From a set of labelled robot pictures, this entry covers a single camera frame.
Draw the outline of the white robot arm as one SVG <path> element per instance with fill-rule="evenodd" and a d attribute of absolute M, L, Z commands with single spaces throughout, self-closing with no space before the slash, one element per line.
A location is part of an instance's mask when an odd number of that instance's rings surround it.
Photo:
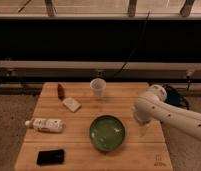
<path fill-rule="evenodd" d="M 166 90 L 158 84 L 140 93 L 133 103 L 133 116 L 138 124 L 144 126 L 154 118 L 201 141 L 201 113 L 167 104 L 166 98 Z"/>

